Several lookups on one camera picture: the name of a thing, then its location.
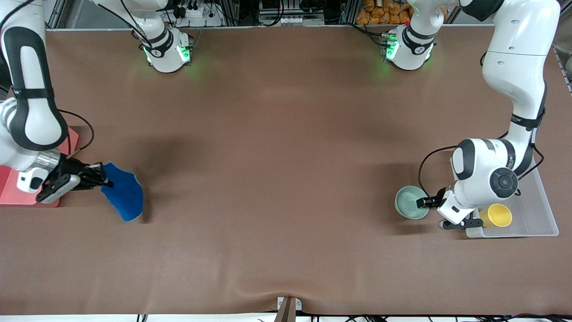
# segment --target mint green bowl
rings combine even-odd
[[[429,213],[429,208],[417,208],[417,199],[428,197],[419,187],[405,186],[395,195],[395,210],[407,219],[421,219]]]

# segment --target clear plastic bin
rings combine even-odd
[[[513,195],[504,202],[513,214],[513,222],[507,227],[479,227],[465,230],[470,238],[557,236],[558,227],[544,192],[538,169],[524,177],[518,184],[521,195]]]

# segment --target cup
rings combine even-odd
[[[513,221],[513,214],[505,205],[494,203],[479,212],[483,227],[506,227]]]

